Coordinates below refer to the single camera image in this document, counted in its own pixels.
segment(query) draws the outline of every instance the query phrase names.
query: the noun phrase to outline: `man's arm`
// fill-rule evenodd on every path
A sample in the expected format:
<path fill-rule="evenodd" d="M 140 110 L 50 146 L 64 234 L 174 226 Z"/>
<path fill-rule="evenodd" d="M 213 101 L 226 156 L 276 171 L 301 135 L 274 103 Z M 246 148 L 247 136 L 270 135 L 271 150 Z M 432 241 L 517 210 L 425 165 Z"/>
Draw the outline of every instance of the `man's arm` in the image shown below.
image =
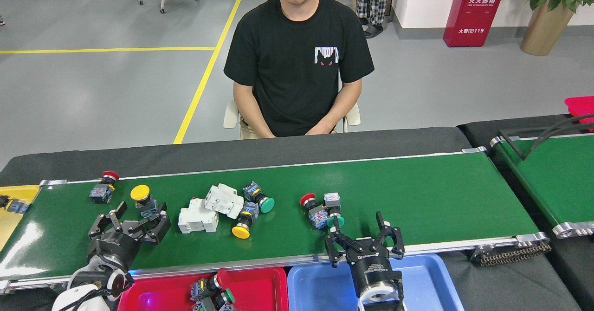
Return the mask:
<path fill-rule="evenodd" d="M 260 138 L 276 137 L 266 124 L 262 112 L 259 109 L 258 102 L 252 93 L 253 87 L 250 85 L 238 84 L 233 82 L 233 99 L 237 104 L 237 109 L 244 117 L 245 121 L 254 129 L 256 135 Z"/>
<path fill-rule="evenodd" d="M 336 96 L 335 103 L 328 114 L 320 119 L 320 122 L 318 122 L 316 126 L 307 131 L 306 135 L 322 135 L 330 133 L 336 126 L 336 123 L 345 117 L 353 108 L 359 99 L 359 95 L 361 95 L 361 87 L 362 79 L 352 83 L 343 83 L 342 89 Z"/>

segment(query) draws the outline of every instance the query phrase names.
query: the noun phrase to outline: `potted plant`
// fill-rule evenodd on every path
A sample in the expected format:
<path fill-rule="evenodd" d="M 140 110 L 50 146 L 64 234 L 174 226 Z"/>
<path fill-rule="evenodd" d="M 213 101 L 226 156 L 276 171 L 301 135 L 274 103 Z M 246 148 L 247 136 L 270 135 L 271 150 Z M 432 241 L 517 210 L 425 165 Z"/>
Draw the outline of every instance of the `potted plant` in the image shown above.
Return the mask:
<path fill-rule="evenodd" d="M 594 0 L 526 0 L 532 8 L 532 18 L 524 35 L 525 53 L 545 56 L 562 35 L 578 6 L 591 5 Z"/>

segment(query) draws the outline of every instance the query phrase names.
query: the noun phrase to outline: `blue plastic tray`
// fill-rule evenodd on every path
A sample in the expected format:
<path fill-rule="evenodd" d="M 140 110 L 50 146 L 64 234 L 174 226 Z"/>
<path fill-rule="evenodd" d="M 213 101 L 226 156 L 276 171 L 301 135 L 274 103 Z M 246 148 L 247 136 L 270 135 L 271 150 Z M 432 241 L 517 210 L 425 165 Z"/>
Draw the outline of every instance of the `blue plastic tray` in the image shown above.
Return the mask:
<path fill-rule="evenodd" d="M 436 254 L 390 259 L 402 271 L 408 311 L 463 311 L 446 265 Z M 287 279 L 290 311 L 356 311 L 357 296 L 349 265 L 295 266 Z"/>

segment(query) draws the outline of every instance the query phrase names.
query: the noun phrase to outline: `plant pot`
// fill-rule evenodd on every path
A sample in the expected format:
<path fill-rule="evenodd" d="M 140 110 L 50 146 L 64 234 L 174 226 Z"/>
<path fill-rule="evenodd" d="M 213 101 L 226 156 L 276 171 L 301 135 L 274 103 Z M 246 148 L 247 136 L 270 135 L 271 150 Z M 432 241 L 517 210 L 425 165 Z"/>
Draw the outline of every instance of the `plant pot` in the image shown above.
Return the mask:
<path fill-rule="evenodd" d="M 525 53 L 535 56 L 548 55 L 573 17 L 571 9 L 563 8 L 561 4 L 550 12 L 547 11 L 548 5 L 547 1 L 532 13 L 528 31 L 520 46 Z"/>

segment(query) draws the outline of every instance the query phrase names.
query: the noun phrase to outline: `white wall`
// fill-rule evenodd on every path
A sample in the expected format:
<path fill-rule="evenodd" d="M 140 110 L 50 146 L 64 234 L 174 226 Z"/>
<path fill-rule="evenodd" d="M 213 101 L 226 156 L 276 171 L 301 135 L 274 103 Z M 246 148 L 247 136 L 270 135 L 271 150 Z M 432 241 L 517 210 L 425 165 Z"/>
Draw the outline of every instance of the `white wall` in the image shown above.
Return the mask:
<path fill-rule="evenodd" d="M 393 0 L 392 6 L 403 28 L 444 28 L 452 0 Z M 524 0 L 501 0 L 493 26 L 525 27 L 531 15 Z M 594 25 L 594 5 L 578 8 L 569 25 Z"/>

